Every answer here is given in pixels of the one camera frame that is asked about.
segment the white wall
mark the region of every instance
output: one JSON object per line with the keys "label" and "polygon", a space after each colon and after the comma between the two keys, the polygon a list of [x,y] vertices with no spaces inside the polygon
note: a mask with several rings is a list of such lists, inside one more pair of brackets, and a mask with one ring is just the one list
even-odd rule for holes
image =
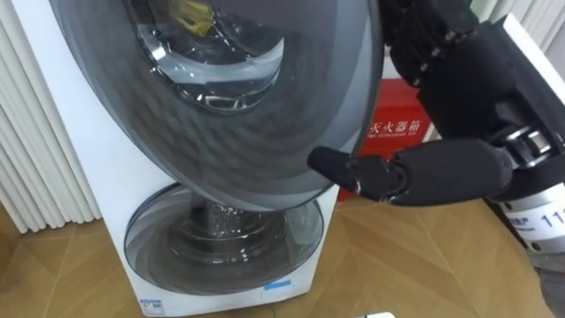
{"label": "white wall", "polygon": [[563,58],[565,54],[565,24],[561,26],[546,54],[557,72],[565,79],[565,58]]}

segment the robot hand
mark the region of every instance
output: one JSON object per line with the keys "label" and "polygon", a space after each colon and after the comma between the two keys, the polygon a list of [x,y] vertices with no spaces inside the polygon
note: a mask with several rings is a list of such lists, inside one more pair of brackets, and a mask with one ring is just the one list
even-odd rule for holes
{"label": "robot hand", "polygon": [[513,16],[479,24],[468,3],[380,2],[392,61],[443,140],[388,162],[315,148],[308,164],[396,205],[485,198],[530,249],[565,253],[565,223],[543,221],[565,210],[565,83]]}

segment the open washing machine door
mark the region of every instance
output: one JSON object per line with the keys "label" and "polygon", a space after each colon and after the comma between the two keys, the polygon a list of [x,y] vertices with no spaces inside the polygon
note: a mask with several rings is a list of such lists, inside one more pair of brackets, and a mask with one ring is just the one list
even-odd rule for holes
{"label": "open washing machine door", "polygon": [[377,3],[50,2],[113,120],[178,181],[123,212],[123,262],[183,295],[252,292],[303,268],[309,284],[336,189],[313,200],[332,184],[307,157],[362,142],[382,71]]}
{"label": "open washing machine door", "polygon": [[226,206],[311,201],[331,183],[308,168],[310,151],[355,152],[372,118],[383,56],[375,1],[50,2],[132,142]]}

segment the washer-dryer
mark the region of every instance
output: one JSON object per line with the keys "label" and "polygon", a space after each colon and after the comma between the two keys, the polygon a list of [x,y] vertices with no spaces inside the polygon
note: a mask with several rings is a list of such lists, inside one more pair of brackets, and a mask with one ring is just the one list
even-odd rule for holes
{"label": "washer-dryer", "polygon": [[308,292],[382,69],[375,1],[12,4],[149,316]]}

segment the fire extinguisher box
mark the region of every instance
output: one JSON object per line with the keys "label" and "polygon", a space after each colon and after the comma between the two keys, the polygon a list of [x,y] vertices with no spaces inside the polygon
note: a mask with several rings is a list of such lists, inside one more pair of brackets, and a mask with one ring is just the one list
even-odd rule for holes
{"label": "fire extinguisher box", "polygon": [[[417,90],[402,79],[381,82],[377,109],[369,126],[360,155],[381,155],[389,159],[397,150],[421,143],[431,121],[422,108]],[[341,190],[338,200],[353,196]]]}

